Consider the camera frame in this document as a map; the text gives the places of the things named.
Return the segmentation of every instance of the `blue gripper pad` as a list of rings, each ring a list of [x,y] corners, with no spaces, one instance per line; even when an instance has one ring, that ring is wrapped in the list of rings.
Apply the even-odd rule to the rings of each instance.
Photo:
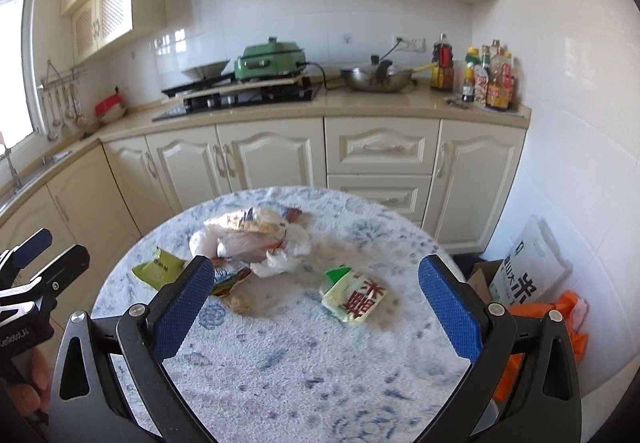
[[[39,254],[51,246],[52,240],[53,238],[49,230],[38,230],[15,249],[14,267],[22,269],[29,266]]]
[[[418,284],[458,356],[476,363],[482,351],[480,324],[428,257],[418,266]]]
[[[158,362],[176,355],[215,283],[211,261],[194,257],[172,284],[181,289],[153,325],[151,349]]]

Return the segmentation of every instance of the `orange bag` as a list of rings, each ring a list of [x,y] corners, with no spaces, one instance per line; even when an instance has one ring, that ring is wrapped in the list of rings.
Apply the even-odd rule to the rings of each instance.
[[[556,309],[561,312],[562,317],[564,317],[566,329],[569,331],[569,340],[571,340],[571,347],[574,350],[575,361],[580,362],[580,359],[584,354],[584,348],[586,347],[589,335],[586,333],[577,333],[571,327],[571,313],[574,310],[575,305],[578,303],[578,300],[578,296],[573,291],[567,290],[562,293],[555,304],[516,304],[509,308],[509,312],[512,315],[532,318],[542,318],[546,312],[551,309]],[[502,373],[502,377],[498,382],[498,386],[495,388],[495,401],[504,401],[507,398],[521,361],[522,355],[510,356],[507,366]]]

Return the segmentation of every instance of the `tablecloth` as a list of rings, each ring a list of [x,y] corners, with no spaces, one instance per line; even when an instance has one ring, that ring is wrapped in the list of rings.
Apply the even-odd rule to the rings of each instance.
[[[151,259],[155,246],[189,259],[188,239],[204,220],[270,203],[305,213],[311,256],[295,273],[241,283],[237,293],[254,308],[251,316],[208,298],[165,369],[221,443],[411,442],[468,366],[418,287],[418,263],[437,253],[462,275],[429,235],[380,204],[311,187],[246,190],[198,204],[129,250],[101,289],[92,317],[121,315],[152,299],[155,290],[130,270]],[[341,323],[320,303],[323,272],[340,264],[389,290],[359,327]],[[122,357],[114,357],[114,365],[136,419],[155,431]]]

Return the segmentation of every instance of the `beige countertop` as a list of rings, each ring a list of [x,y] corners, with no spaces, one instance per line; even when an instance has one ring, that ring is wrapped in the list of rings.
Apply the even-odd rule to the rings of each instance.
[[[217,123],[239,123],[261,119],[322,118],[325,116],[453,119],[529,128],[531,111],[523,105],[518,108],[517,113],[497,112],[471,104],[467,104],[468,108],[463,109],[448,105],[446,98],[450,97],[450,94],[443,96],[438,92],[430,91],[428,87],[424,86],[418,86],[399,94],[369,94],[353,92],[340,87],[331,89],[329,92],[321,89],[311,102],[277,103],[274,105],[214,110],[183,118],[151,121],[152,118],[178,103],[175,100],[167,100],[159,103],[158,106],[139,112],[132,112],[116,123],[101,127],[93,136],[87,139],[75,141],[61,147],[60,150],[70,150],[72,152],[71,155],[53,165],[24,187],[13,201],[0,211],[0,226],[21,204],[59,174],[66,166],[92,148],[102,143],[119,139]]]

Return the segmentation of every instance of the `electrical outlet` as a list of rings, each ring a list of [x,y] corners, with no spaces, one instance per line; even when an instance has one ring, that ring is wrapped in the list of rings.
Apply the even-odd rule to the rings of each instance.
[[[393,45],[400,42],[400,45],[396,48],[396,51],[404,51],[408,53],[426,53],[427,52],[427,39],[426,38],[414,38],[404,35],[395,35]]]

